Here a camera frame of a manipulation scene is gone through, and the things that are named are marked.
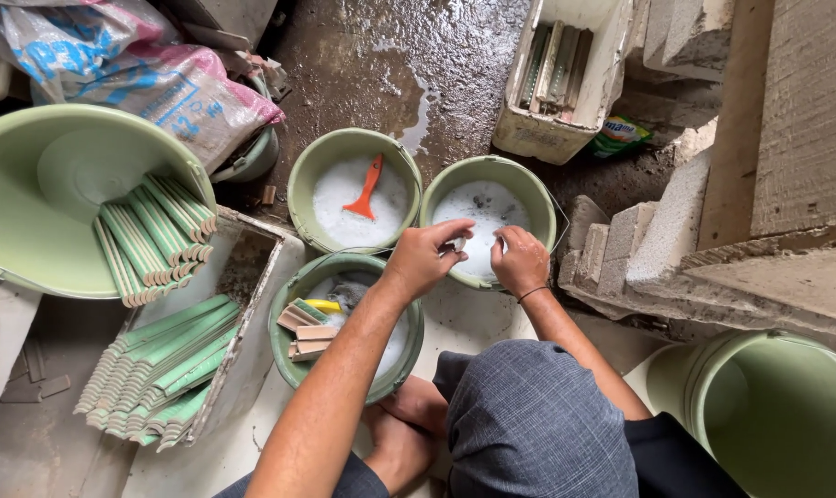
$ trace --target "green bucket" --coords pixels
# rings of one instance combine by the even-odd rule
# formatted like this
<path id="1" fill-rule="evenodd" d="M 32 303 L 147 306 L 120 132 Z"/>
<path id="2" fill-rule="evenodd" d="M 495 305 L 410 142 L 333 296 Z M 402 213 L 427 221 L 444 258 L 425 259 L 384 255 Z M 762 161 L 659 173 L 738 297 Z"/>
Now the green bucket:
<path id="1" fill-rule="evenodd" d="M 216 211 L 200 160 L 135 115 L 59 104 L 0 117 L 0 278 L 60 296 L 119 298 L 92 220 L 148 172 L 176 178 Z"/>
<path id="2" fill-rule="evenodd" d="M 836 497 L 836 353 L 820 343 L 724 332 L 662 350 L 646 385 L 752 496 Z"/>
<path id="3" fill-rule="evenodd" d="M 431 224 L 439 202 L 452 190 L 464 184 L 487 180 L 507 187 L 529 213 L 530 232 L 547 248 L 553 250 L 556 240 L 556 213 L 547 189 L 534 173 L 512 160 L 500 156 L 478 156 L 452 164 L 430 183 L 418 213 L 418 226 Z M 453 269 L 449 277 L 480 291 L 502 291 L 498 281 L 485 281 Z"/>
<path id="4" fill-rule="evenodd" d="M 347 249 L 335 242 L 321 228 L 313 211 L 313 187 L 330 167 L 340 161 L 358 156 L 384 154 L 383 167 L 392 168 L 405 181 L 408 189 L 410 208 L 406 219 L 393 237 L 380 243 L 381 247 L 392 247 L 403 231 L 414 222 L 421 205 L 422 181 L 418 166 L 406 147 L 387 135 L 360 128 L 335 130 L 313 141 L 299 155 L 289 175 L 287 195 L 289 214 L 301 238 L 324 253 L 335 253 Z M 354 248 L 351 253 L 369 254 L 377 252 L 371 247 Z"/>
<path id="5" fill-rule="evenodd" d="M 380 276 L 386 262 L 374 256 L 357 255 L 354 253 L 337 253 L 326 255 L 311 261 L 291 277 L 274 296 L 270 305 L 268 330 L 270 345 L 274 351 L 274 362 L 280 375 L 292 386 L 298 389 L 301 381 L 307 376 L 313 362 L 292 362 L 289 359 L 289 343 L 294 339 L 291 332 L 277 325 L 277 318 L 284 308 L 296 298 L 305 298 L 319 283 L 327 278 L 349 271 L 365 271 Z M 384 396 L 400 388 L 421 353 L 424 343 L 424 314 L 421 300 L 414 300 L 406 309 L 409 329 L 406 349 L 396 363 L 384 375 L 372 383 L 368 390 L 366 404 L 378 402 Z"/>

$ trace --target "white box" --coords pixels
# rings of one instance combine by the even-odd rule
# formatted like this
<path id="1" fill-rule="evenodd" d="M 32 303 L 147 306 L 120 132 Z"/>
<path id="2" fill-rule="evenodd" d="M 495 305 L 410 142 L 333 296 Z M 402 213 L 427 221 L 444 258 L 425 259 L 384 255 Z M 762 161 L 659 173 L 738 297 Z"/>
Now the white box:
<path id="1" fill-rule="evenodd" d="M 520 34 L 504 89 L 504 99 L 491 142 L 501 150 L 564 164 L 601 129 L 612 103 L 621 96 L 624 50 L 633 0 L 534 0 Z M 531 41 L 538 23 L 589 28 L 593 32 L 589 59 L 572 122 L 519 108 L 523 73 L 531 64 Z"/>

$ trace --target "black bracelet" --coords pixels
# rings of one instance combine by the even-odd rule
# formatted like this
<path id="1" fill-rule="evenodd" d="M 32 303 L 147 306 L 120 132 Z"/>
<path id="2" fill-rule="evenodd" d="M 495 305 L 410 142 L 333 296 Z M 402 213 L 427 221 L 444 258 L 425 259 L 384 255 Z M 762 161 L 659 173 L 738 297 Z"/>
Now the black bracelet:
<path id="1" fill-rule="evenodd" d="M 523 294 L 523 297 L 522 297 L 522 298 L 520 298 L 520 299 L 516 300 L 516 304 L 520 304 L 520 303 L 522 303 L 522 302 L 523 302 L 523 300 L 524 300 L 524 299 L 526 299 L 526 296 L 528 296 L 529 294 L 533 293 L 534 291 L 540 291 L 541 289 L 546 289 L 546 288 L 547 288 L 547 286 L 546 286 L 546 285 L 544 285 L 544 286 L 542 286 L 542 287 L 538 287 L 537 289 L 532 289 L 532 290 L 529 290 L 528 292 L 526 292 L 526 293 L 524 293 L 524 294 Z"/>

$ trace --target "person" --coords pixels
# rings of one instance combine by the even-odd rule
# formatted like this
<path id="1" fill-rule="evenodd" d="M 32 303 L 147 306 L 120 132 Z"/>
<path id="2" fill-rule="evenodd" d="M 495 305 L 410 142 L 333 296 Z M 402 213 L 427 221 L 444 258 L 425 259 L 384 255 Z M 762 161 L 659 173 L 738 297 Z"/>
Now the person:
<path id="1" fill-rule="evenodd" d="M 495 231 L 491 266 L 537 334 L 477 356 L 443 352 L 433 383 L 409 377 L 364 409 L 394 323 L 464 253 L 474 222 L 407 229 L 377 283 L 280 415 L 252 474 L 216 498 L 375 498 L 452 453 L 448 495 L 746 496 L 671 415 L 655 417 L 546 287 L 550 255 L 520 227 Z M 351 452 L 360 418 L 374 450 Z"/>

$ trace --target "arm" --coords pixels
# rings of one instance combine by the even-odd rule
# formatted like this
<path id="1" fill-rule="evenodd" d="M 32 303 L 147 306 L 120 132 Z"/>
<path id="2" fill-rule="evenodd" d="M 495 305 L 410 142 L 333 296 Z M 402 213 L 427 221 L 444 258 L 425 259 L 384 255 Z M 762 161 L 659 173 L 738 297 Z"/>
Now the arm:
<path id="1" fill-rule="evenodd" d="M 451 238 L 472 237 L 473 224 L 453 220 L 403 233 L 381 278 L 280 415 L 255 467 L 247 498 L 332 494 L 394 324 L 410 302 L 467 258 L 452 252 L 440 257 L 438 249 Z"/>
<path id="2" fill-rule="evenodd" d="M 491 248 L 491 267 L 501 285 L 517 299 L 524 296 L 521 304 L 538 339 L 561 345 L 582 367 L 589 368 L 600 391 L 624 412 L 624 418 L 651 417 L 645 404 L 581 332 L 550 289 L 529 294 L 547 283 L 550 255 L 544 245 L 520 227 L 504 227 L 495 231 L 495 235 L 498 240 Z M 502 239 L 507 243 L 506 253 L 503 253 Z"/>

